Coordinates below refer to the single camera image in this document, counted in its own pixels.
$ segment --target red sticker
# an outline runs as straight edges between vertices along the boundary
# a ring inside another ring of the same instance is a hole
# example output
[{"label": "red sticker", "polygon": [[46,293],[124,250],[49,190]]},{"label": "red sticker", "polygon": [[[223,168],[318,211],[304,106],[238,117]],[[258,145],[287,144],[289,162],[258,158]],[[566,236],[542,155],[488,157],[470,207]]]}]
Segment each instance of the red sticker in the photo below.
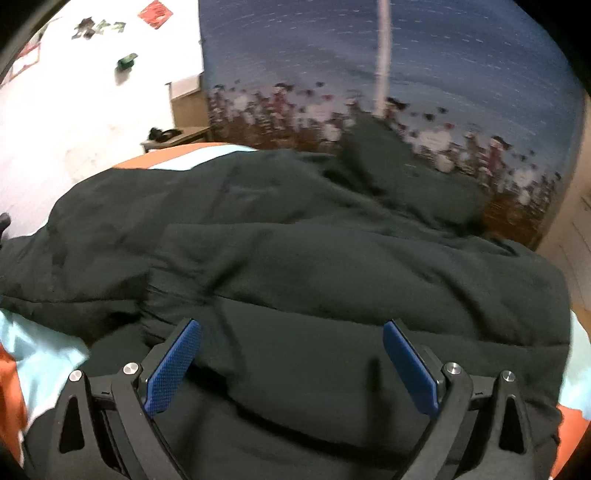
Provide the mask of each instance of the red sticker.
[{"label": "red sticker", "polygon": [[138,15],[150,27],[158,30],[164,23],[173,16],[173,13],[158,0],[154,0]]}]

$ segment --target wall mural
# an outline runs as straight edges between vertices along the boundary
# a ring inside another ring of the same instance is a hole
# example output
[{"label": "wall mural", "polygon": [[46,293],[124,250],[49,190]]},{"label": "wall mural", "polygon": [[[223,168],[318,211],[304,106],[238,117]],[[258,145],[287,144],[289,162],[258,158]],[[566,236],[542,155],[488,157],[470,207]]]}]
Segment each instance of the wall mural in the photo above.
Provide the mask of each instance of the wall mural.
[{"label": "wall mural", "polygon": [[485,224],[525,245],[574,167],[583,88],[511,0],[201,0],[200,17],[217,140],[332,153],[373,112],[474,177]]}]

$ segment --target wooden table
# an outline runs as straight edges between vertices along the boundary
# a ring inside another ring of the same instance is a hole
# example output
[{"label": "wooden table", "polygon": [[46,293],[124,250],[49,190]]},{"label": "wooden table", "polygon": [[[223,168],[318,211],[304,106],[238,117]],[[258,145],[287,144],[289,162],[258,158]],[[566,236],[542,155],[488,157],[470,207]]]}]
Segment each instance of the wooden table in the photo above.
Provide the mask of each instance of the wooden table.
[{"label": "wooden table", "polygon": [[148,153],[150,150],[160,150],[162,148],[176,147],[177,145],[186,145],[198,141],[211,141],[211,130],[209,127],[185,127],[179,128],[183,133],[171,138],[167,142],[156,142],[154,140],[145,140],[140,145],[144,148],[144,152]]}]

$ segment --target white pole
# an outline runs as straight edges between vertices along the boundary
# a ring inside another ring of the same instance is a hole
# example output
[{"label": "white pole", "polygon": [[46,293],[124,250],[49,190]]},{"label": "white pole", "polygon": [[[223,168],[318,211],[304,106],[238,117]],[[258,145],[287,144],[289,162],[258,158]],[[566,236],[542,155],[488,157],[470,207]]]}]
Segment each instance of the white pole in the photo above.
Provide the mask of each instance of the white pole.
[{"label": "white pole", "polygon": [[384,117],[386,97],[390,86],[390,58],[392,55],[392,24],[390,0],[378,0],[378,62],[375,70],[374,115]]}]

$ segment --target black object on shelf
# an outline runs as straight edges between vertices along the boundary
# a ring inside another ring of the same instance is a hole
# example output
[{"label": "black object on shelf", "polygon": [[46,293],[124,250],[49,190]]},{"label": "black object on shelf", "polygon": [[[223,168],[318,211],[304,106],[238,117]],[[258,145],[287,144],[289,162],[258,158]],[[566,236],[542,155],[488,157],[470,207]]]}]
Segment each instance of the black object on shelf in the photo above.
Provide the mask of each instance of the black object on shelf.
[{"label": "black object on shelf", "polygon": [[148,134],[148,140],[153,140],[158,143],[164,143],[170,140],[171,138],[181,135],[182,133],[183,132],[178,128],[171,128],[170,130],[165,130],[164,132],[159,128],[151,128],[150,133]]}]

